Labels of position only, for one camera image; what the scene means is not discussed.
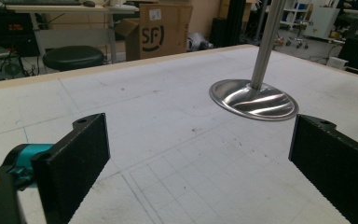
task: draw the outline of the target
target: round metal base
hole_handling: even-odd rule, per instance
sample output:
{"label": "round metal base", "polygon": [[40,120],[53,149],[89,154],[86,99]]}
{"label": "round metal base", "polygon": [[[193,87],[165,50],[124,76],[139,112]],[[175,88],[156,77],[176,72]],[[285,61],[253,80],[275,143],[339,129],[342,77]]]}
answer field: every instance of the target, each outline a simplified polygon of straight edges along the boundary
{"label": "round metal base", "polygon": [[285,92],[264,83],[257,91],[250,83],[243,79],[218,81],[209,94],[226,110],[249,119],[285,120],[298,113],[298,104]]}

